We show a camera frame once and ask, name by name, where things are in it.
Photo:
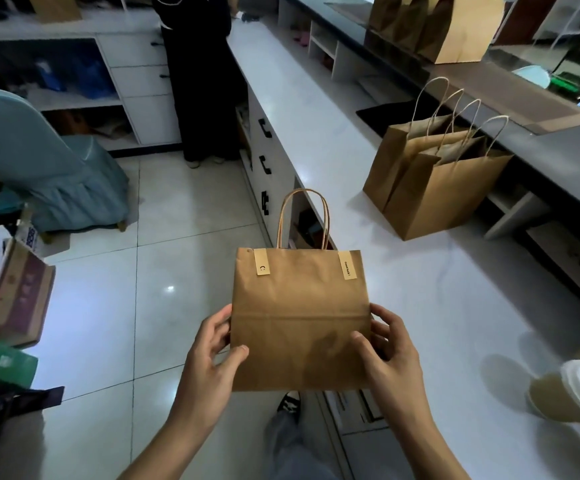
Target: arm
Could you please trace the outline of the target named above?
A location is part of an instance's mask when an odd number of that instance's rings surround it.
[[[384,322],[373,321],[368,341],[353,333],[368,374],[374,400],[398,439],[418,480],[470,480],[432,418],[419,353],[403,320],[382,306],[371,312]]]
[[[227,305],[201,323],[165,425],[119,480],[178,480],[214,429],[230,399],[234,374],[249,352],[236,347],[214,365],[230,340],[231,311]]]

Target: jeans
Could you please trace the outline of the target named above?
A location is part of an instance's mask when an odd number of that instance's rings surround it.
[[[290,413],[279,411],[265,428],[269,480],[338,480],[303,444]]]

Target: tiled floor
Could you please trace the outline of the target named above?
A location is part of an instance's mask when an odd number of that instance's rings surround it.
[[[235,250],[263,247],[240,162],[119,160],[131,224],[61,236],[34,387],[62,405],[10,420],[0,480],[113,480],[165,421],[199,323],[231,300]],[[280,393],[235,393],[185,479],[262,479]]]

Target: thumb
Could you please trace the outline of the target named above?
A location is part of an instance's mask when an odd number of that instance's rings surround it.
[[[376,360],[381,360],[379,356],[376,355],[372,344],[360,332],[353,331],[351,338],[353,346],[357,349],[357,352],[361,356],[361,360],[366,364],[366,367]]]
[[[238,366],[246,360],[249,355],[249,349],[245,345],[240,345],[230,349],[228,358],[219,366],[219,368],[230,378],[234,378],[237,373]]]

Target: black clothing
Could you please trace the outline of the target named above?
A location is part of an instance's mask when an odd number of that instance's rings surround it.
[[[228,0],[152,0],[164,25],[174,106],[183,156],[200,161],[214,155],[238,159],[233,90],[236,62],[226,37]]]

